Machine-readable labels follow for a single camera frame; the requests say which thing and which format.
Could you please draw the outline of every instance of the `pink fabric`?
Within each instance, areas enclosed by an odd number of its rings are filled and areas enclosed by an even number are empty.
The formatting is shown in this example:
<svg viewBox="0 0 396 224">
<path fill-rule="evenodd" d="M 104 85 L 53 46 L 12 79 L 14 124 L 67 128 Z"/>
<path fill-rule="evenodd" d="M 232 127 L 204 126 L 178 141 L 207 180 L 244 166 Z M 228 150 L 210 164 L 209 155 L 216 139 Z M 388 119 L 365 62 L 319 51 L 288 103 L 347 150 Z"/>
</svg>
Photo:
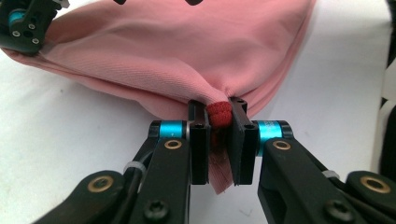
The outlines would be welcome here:
<svg viewBox="0 0 396 224">
<path fill-rule="evenodd" d="M 14 60 L 138 101 L 162 119 L 185 119 L 190 99 L 239 96 L 248 115 L 276 93 L 304 38 L 315 0 L 105 0 L 56 19 L 44 48 Z M 212 172 L 216 192 L 230 182 Z"/>
</svg>

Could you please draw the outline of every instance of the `white background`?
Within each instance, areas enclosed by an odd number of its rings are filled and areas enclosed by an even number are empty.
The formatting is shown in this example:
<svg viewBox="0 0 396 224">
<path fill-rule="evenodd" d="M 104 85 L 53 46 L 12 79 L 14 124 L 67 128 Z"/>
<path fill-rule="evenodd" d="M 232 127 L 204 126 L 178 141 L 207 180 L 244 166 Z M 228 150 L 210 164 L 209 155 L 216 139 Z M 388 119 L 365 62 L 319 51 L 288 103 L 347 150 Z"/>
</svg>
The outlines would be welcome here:
<svg viewBox="0 0 396 224">
<path fill-rule="evenodd" d="M 296 138 L 342 179 L 349 171 L 373 170 L 389 31 L 384 0 L 318 1 L 290 75 L 253 119 L 287 120 Z M 0 53 L 0 222 L 33 222 L 85 176 L 122 172 L 154 119 L 135 102 Z M 218 196 L 208 185 L 192 186 L 191 223 L 265 223 L 257 197 L 260 166 L 257 159 L 252 186 Z"/>
</svg>

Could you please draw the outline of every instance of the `black screw head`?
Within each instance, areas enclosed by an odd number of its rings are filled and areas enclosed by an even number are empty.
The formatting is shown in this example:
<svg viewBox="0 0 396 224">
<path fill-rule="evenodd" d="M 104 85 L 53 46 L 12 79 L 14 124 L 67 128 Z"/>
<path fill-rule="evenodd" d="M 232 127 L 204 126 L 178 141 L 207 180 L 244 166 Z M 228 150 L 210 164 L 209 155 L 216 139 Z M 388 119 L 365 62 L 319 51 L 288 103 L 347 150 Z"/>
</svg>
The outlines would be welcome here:
<svg viewBox="0 0 396 224">
<path fill-rule="evenodd" d="M 165 220 L 169 214 L 169 206 L 161 200 L 148 201 L 144 210 L 145 218 L 150 222 Z"/>
<path fill-rule="evenodd" d="M 336 223 L 353 223 L 355 216 L 347 205 L 338 200 L 329 200 L 324 205 L 324 211 Z"/>
</svg>

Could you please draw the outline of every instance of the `blue spacer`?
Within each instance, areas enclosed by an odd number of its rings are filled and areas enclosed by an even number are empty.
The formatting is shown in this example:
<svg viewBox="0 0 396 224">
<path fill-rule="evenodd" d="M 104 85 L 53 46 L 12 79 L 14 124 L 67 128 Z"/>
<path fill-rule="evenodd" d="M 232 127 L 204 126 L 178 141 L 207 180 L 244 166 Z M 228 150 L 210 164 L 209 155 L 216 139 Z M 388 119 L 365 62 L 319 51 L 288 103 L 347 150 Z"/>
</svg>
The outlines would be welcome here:
<svg viewBox="0 0 396 224">
<path fill-rule="evenodd" d="M 163 120 L 160 126 L 160 138 L 183 137 L 183 122 L 181 120 Z"/>
<path fill-rule="evenodd" d="M 268 139 L 283 137 L 283 134 L 282 128 L 275 120 L 258 120 L 257 124 L 259 124 L 260 134 L 260 148 L 257 156 L 262 157 L 262 153 L 264 152 L 264 146 Z"/>
<path fill-rule="evenodd" d="M 8 26 L 11 26 L 12 22 L 15 20 L 22 19 L 24 17 L 25 13 L 22 11 L 14 11 L 12 12 L 9 17 L 8 17 Z"/>
</svg>

